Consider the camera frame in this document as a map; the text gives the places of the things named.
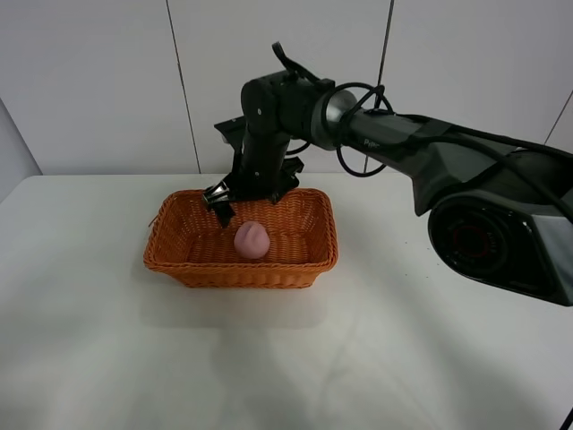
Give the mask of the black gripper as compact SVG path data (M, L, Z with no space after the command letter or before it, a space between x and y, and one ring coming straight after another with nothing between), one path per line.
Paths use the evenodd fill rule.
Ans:
M222 228L235 212L231 202L269 200L277 204L299 185L296 177L304 168L298 158L286 158L290 137L285 133L253 135L245 129L243 142L235 146L231 172L204 190L202 200Z

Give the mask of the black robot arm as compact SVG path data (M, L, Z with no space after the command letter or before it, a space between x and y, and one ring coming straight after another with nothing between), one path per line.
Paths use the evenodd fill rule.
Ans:
M243 113L218 124L231 172L203 200L222 226L232 203L279 201L303 164L292 140L348 147L412 181L436 254L471 280L558 305L572 303L572 156L439 119L367 109L352 84L279 72L247 82Z

